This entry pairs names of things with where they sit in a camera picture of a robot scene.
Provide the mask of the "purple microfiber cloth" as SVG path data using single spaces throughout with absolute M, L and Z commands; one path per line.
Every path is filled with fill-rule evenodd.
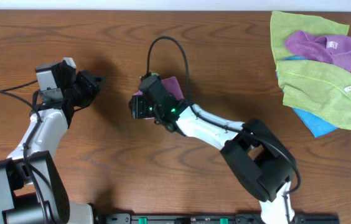
M 182 90 L 180 88 L 179 82 L 177 81 L 176 77 L 170 77 L 161 80 L 161 83 L 164 85 L 164 88 L 172 93 L 177 100 L 183 100 L 184 96 Z M 136 100 L 138 96 L 143 95 L 142 91 L 138 91 L 133 94 L 131 101 L 129 102 L 129 108 L 131 110 L 132 117 L 134 119 L 154 119 L 154 112 L 152 109 L 148 108 L 148 112 L 143 115 L 142 113 L 138 113 L 137 109 L 133 108 L 133 100 Z

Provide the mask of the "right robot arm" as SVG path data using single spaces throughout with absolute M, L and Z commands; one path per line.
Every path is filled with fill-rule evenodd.
M 176 98 L 156 73 L 141 77 L 138 89 L 129 102 L 134 119 L 153 119 L 170 133 L 215 147 L 239 183 L 260 201 L 264 223 L 294 223 L 290 194 L 293 177 L 299 177 L 296 161 L 262 121 L 230 121 L 208 113 Z

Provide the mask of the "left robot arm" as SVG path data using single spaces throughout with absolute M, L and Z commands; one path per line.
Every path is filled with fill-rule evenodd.
M 35 68 L 39 89 L 26 105 L 30 125 L 0 161 L 0 223 L 102 223 L 93 204 L 71 202 L 54 163 L 75 112 L 91 105 L 103 84 L 65 57 Z

